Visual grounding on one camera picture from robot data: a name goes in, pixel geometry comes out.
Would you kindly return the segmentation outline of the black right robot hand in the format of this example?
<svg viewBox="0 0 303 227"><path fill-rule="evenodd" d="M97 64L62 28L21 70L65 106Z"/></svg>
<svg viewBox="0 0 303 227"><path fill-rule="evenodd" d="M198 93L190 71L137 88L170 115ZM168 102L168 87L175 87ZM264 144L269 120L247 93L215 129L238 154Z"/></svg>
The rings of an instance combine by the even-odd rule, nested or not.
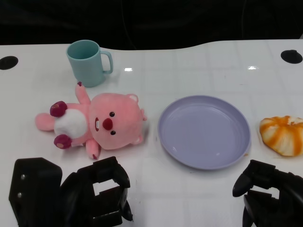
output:
<svg viewBox="0 0 303 227"><path fill-rule="evenodd" d="M303 225L303 178L298 175L251 160L237 179L232 195L244 196L244 227Z"/></svg>

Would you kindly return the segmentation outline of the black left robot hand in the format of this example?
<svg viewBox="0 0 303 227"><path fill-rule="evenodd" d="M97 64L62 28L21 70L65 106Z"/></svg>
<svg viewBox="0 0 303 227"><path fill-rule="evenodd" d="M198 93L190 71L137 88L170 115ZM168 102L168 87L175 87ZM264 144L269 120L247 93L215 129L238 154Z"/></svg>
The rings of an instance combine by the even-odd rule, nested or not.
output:
<svg viewBox="0 0 303 227"><path fill-rule="evenodd" d="M129 177L115 157L62 179L62 169L38 157L15 162L9 202L21 227L114 227L132 221Z"/></svg>

